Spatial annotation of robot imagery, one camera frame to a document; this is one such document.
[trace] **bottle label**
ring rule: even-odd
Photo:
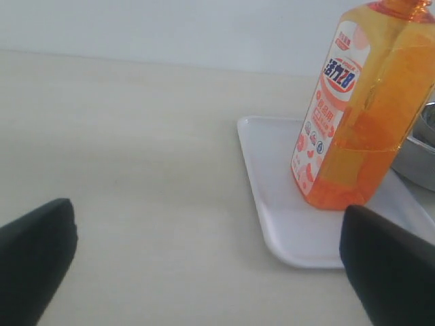
[[[370,53],[366,34],[341,22],[321,71],[292,157],[292,170],[308,195]]]

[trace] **white table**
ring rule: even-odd
[[[239,148],[239,117],[303,117],[315,79],[17,52],[0,67],[0,222],[69,197],[78,224],[41,326],[370,325],[344,272],[268,252]]]

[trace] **white plastic tray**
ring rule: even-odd
[[[302,121],[244,117],[237,128],[266,245],[300,268],[342,268],[343,212],[309,206],[294,184],[290,159]],[[401,180],[388,172],[367,207],[435,244],[435,223]]]

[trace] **metal bowl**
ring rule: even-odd
[[[435,103],[428,103],[391,166],[397,173],[435,192]]]

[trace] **orange plastic bottle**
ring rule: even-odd
[[[319,209],[365,204],[434,89],[430,0],[381,0],[346,12],[291,162]]]

